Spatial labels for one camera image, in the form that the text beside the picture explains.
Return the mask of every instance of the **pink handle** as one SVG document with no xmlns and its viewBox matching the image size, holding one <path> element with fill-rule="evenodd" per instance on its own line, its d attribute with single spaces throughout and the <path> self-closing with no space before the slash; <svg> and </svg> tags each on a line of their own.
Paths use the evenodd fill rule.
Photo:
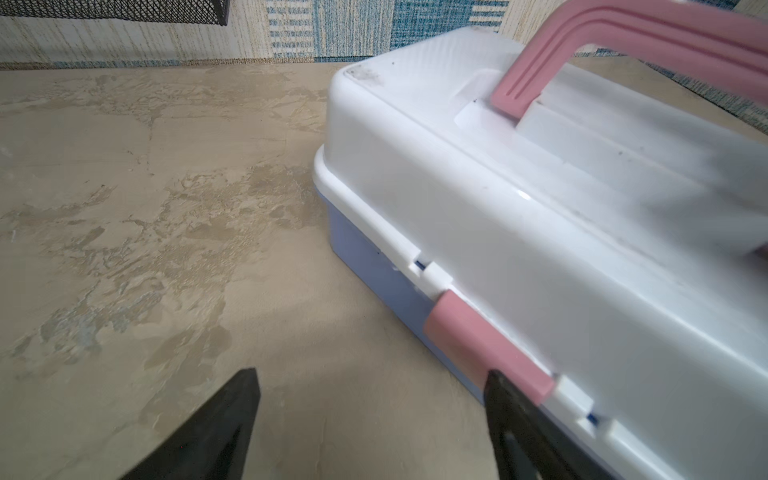
<svg viewBox="0 0 768 480">
<path fill-rule="evenodd" d="M 424 333 L 480 389 L 493 369 L 501 370 L 535 405 L 554 388 L 552 377 L 451 290 L 440 296 Z"/>
<path fill-rule="evenodd" d="M 569 0 L 538 29 L 491 96 L 521 118 L 574 52 L 594 43 L 768 104 L 768 25 L 676 0 Z"/>
</svg>

